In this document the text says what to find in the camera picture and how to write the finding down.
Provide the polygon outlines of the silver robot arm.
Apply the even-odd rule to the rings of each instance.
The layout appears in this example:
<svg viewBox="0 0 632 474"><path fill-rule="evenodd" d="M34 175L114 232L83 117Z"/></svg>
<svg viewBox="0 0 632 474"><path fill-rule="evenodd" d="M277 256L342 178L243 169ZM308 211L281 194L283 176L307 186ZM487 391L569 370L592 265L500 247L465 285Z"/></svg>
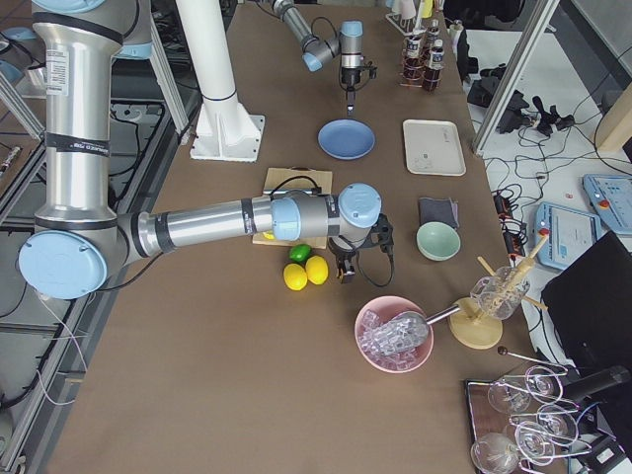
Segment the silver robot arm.
<svg viewBox="0 0 632 474"><path fill-rule="evenodd" d="M341 55L342 84L352 111L363 63L362 26L343 22L323 40L293 1L269 1L297 37L302 58L316 71ZM113 59L147 58L150 1L32 1L34 28L46 47L46 201L35 234L19 253L19 270L39 293L76 299L101 290L106 279L140 259L231 237L271 232L280 241L328 237L339 278L354 274L352 257L380 246L389 255L392 225L370 185L350 184L336 195L314 190L243 198L193 210L117 215L108 203ZM264 116L239 102L219 1L177 1L203 97L192 157L238 162L257 159Z"/></svg>
<svg viewBox="0 0 632 474"><path fill-rule="evenodd" d="M269 1L271 14L282 21L298 40L302 60L311 72L340 60L339 86L345 92L347 116L356 109L356 94L376 78L377 66L363 53L363 22L343 21L336 28L326 17L319 16L308 23L294 1Z"/></svg>

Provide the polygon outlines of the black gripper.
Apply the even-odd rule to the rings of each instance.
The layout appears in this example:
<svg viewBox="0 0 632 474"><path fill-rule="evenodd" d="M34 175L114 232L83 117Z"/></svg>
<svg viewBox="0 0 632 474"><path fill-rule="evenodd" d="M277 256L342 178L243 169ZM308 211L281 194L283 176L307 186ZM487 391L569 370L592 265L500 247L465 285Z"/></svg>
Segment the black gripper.
<svg viewBox="0 0 632 474"><path fill-rule="evenodd" d="M366 80L361 79L363 72L368 73ZM355 110L356 91L361 90L370 80L377 76L377 66L368 62L360 67L340 68L340 87L346 92L347 115L352 116Z"/></svg>
<svg viewBox="0 0 632 474"><path fill-rule="evenodd" d="M358 257L362 250L378 247L388 256L390 263L394 263L393 226L384 213L378 215L370 228L361 228L358 237L352 237L351 233L329 237L327 244L336 258L337 279L341 284L353 281L356 270L352 259Z"/></svg>

